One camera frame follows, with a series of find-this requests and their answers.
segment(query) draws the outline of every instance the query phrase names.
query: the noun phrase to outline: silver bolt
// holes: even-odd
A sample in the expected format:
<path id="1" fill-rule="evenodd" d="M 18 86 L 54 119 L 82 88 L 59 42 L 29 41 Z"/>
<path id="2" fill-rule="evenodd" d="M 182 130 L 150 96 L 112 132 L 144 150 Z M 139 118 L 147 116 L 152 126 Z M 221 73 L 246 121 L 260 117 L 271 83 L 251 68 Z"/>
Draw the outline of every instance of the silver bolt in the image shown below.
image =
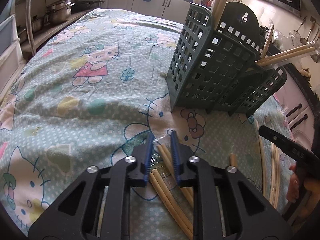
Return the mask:
<path id="1" fill-rule="evenodd" d="M 238 169 L 235 166 L 228 166 L 227 167 L 227 172 L 229 172 L 229 173 L 236 173 L 237 170 Z"/>
<path id="2" fill-rule="evenodd" d="M 200 161 L 200 158 L 197 157 L 197 156 L 191 156 L 191 157 L 189 158 L 189 161 L 190 161 L 191 163 L 198 163 L 198 162 Z"/>
<path id="3" fill-rule="evenodd" d="M 127 157 L 124 158 L 124 161 L 126 163 L 134 163 L 136 161 L 136 158 L 133 157 L 133 156 L 127 156 Z"/>
<path id="4" fill-rule="evenodd" d="M 89 173 L 95 173 L 98 171 L 98 168 L 96 166 L 90 166 L 87 168 L 87 172 Z"/>

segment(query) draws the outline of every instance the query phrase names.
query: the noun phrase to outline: cabinet handle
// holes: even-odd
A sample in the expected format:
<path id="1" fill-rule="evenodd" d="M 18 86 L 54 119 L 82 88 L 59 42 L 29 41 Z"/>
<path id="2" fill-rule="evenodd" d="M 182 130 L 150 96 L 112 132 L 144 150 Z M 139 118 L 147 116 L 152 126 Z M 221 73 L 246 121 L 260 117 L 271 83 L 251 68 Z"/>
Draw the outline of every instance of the cabinet handle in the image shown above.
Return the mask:
<path id="1" fill-rule="evenodd" d="M 302 104 L 298 104 L 294 109 L 292 109 L 289 113 L 286 114 L 286 117 L 292 115 L 295 111 L 302 108 Z"/>
<path id="2" fill-rule="evenodd" d="M 305 114 L 299 121 L 297 121 L 293 126 L 290 127 L 290 130 L 296 128 L 299 124 L 301 124 L 302 121 L 308 119 L 308 115 Z"/>

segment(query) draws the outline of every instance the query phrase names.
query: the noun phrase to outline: white drawer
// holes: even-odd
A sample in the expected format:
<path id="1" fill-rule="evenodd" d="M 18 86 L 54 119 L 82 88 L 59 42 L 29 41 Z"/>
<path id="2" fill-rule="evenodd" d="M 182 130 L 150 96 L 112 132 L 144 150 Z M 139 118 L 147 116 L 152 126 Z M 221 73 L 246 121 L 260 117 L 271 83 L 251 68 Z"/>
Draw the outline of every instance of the white drawer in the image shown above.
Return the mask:
<path id="1" fill-rule="evenodd" d="M 310 106 L 308 106 L 295 119 L 293 119 L 289 123 L 289 127 L 292 128 L 295 124 L 300 122 L 295 128 L 292 129 L 293 138 L 294 141 L 301 144 L 308 150 L 311 150 L 313 137 L 315 134 L 315 130 L 313 129 L 314 121 L 315 118 L 313 116 Z"/>
<path id="2" fill-rule="evenodd" d="M 308 102 L 303 93 L 289 73 L 287 73 L 286 83 L 275 93 L 275 95 L 286 115 L 289 114 L 290 111 L 293 112 L 295 110 L 287 117 L 289 123 L 308 106 Z"/>

